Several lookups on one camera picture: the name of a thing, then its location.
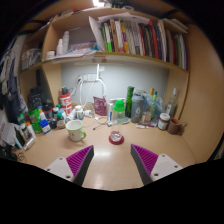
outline cabinet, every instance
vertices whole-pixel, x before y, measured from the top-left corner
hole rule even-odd
[[[173,88],[176,87],[179,89],[178,96],[178,108],[175,114],[177,119],[180,118],[188,87],[189,80],[189,71],[186,71],[174,64],[169,62],[164,62],[159,59],[155,59],[148,56],[140,56],[126,53],[114,53],[114,52],[97,52],[92,56],[84,56],[82,58],[70,58],[67,60],[61,61],[45,61],[46,52],[51,50],[56,50],[58,40],[62,38],[63,34],[67,30],[71,30],[77,27],[88,26],[89,25],[89,16],[96,19],[100,16],[106,15],[115,15],[123,12],[129,12],[133,16],[142,16],[148,18],[152,21],[157,21],[159,18],[155,16],[148,15],[146,13],[131,11],[126,9],[111,9],[111,8],[99,8],[99,9],[89,9],[81,11],[74,15],[69,15],[65,17],[55,16],[51,24],[40,29],[33,35],[27,38],[26,43],[24,44],[23,52],[30,48],[38,46],[38,42],[43,41],[42,47],[42,61],[25,71],[20,73],[20,87],[21,93],[27,100],[27,95],[29,89],[35,86],[35,73],[37,69],[42,69],[48,83],[48,87],[52,96],[54,105],[59,103],[59,91],[62,87],[61,81],[61,65],[62,63],[70,61],[79,61],[79,62],[90,62],[90,63],[102,63],[102,61],[115,62],[115,61],[128,61],[133,63],[142,63],[149,64],[152,66],[157,66],[165,68],[169,71],[169,78],[166,87],[166,93],[164,102],[165,105],[168,103],[170,96],[172,96]]]

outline box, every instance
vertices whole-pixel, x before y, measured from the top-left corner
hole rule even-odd
[[[41,61],[41,49],[33,48],[22,55],[22,70]]]

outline wall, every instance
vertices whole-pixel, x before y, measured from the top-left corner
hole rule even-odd
[[[168,78],[168,70],[152,67],[150,65],[142,65],[138,63],[123,63],[123,65],[107,65],[104,71],[100,72],[105,85],[107,102],[112,98],[126,98],[127,87],[138,87],[149,93],[150,88],[154,88],[158,92],[158,96],[164,97],[166,90],[166,82]],[[67,88],[74,88],[77,85],[78,77],[84,73],[96,73],[96,65],[75,66],[74,63],[62,65],[62,84]],[[83,90],[88,94],[92,82],[84,83]],[[80,102],[80,88],[77,88],[76,95],[72,97],[74,102]],[[91,94],[88,102],[93,102],[93,96],[101,97],[103,87],[100,82],[92,86]],[[81,94],[82,102],[86,100],[85,95]]]
[[[181,121],[188,122],[183,138],[197,163],[205,162],[224,131],[224,71],[207,37],[189,25],[190,81]]]

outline desk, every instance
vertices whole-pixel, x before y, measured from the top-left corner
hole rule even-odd
[[[85,117],[84,126],[93,122],[93,118]],[[139,145],[156,154],[165,153],[183,168],[196,163],[187,143],[181,136],[170,135],[159,128],[138,129],[129,122],[123,125],[125,138],[121,145],[109,142],[111,127],[98,122],[83,128],[87,136],[84,140],[73,142],[68,138],[66,129],[54,129],[44,135],[37,134],[34,145],[24,152],[28,164],[45,169],[58,157],[68,157],[90,145],[94,146],[94,157],[89,165],[83,182],[84,188],[102,190],[123,190],[143,186],[137,166],[130,154],[131,144]]]

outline shelf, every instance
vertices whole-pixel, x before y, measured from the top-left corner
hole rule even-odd
[[[52,25],[56,29],[60,29],[63,31],[71,30],[81,26],[89,25],[89,16],[98,20],[98,17],[107,16],[107,15],[115,15],[124,12],[129,12],[133,16],[142,16],[144,18],[148,18],[153,21],[157,21],[159,18],[155,16],[148,15],[146,13],[132,11],[127,9],[114,9],[114,8],[101,8],[101,9],[88,9],[81,11],[79,13],[67,16],[67,17],[59,17],[55,20]]]
[[[69,63],[69,62],[80,62],[80,63],[104,63],[105,59],[108,63],[117,63],[120,64],[121,62],[133,62],[133,63],[141,63],[141,64],[151,64],[156,67],[165,68],[168,70],[176,70],[181,73],[188,73],[187,70],[180,68],[177,65],[171,64],[169,62],[165,62],[156,58],[148,57],[148,56],[141,56],[136,54],[127,54],[127,53],[114,53],[114,52],[96,52],[95,55],[90,56],[83,56],[79,58],[62,58],[53,60],[53,64],[58,63]]]
[[[49,63],[49,62],[52,62],[52,60],[39,62],[39,63],[37,63],[37,64],[35,64],[35,65],[32,65],[32,66],[30,66],[29,68],[27,68],[27,69],[21,71],[20,74],[22,75],[22,74],[25,74],[25,73],[28,73],[28,72],[36,71],[36,70],[38,70],[38,69],[41,68],[41,65],[42,65],[42,64],[46,64],[46,63]]]

